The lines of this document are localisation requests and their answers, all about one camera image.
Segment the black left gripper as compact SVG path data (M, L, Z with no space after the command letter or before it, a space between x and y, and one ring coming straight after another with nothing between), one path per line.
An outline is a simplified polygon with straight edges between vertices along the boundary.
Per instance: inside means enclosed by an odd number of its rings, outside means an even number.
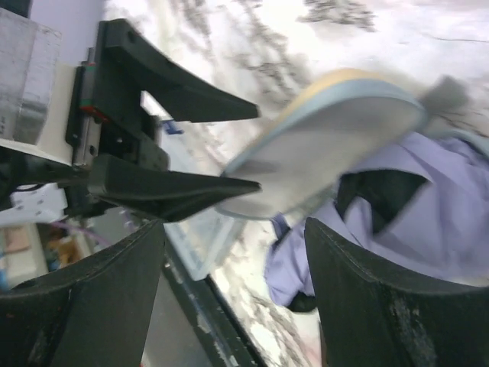
M10 195L57 184L69 217L101 216L123 206L139 216L179 222L224 200L258 192L254 181L168 171L154 142L156 120L140 107L149 93L176 121L255 119L258 107L224 92L166 58L123 19L101 21L93 67L93 107L80 107L89 68L62 65L47 123L30 153L1 149L1 207ZM125 129L120 123L135 122Z

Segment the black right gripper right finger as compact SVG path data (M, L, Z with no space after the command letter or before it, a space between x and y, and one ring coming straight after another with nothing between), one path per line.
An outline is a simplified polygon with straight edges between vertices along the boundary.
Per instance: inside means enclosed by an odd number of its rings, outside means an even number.
M488 290L394 264L307 219L331 366L486 366Z

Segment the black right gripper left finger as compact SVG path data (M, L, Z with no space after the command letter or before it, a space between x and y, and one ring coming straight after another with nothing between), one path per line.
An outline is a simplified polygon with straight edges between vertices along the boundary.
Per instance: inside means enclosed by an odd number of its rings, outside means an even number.
M118 243L1 295L3 366L138 366L163 262L149 222Z

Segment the lilac umbrella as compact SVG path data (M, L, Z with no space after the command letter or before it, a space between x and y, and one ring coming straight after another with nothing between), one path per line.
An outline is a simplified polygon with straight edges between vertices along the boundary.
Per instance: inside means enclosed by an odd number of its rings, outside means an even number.
M449 281L488 275L488 141L411 133L343 174L313 218L395 264Z

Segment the beige umbrella case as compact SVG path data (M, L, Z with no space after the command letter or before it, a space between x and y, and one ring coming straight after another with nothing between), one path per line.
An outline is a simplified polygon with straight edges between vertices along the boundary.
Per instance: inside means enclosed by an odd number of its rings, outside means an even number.
M261 190L226 200L218 210L253 220L309 211L359 161L467 100L450 76L415 95L378 73L329 72L227 164L224 176L253 180Z

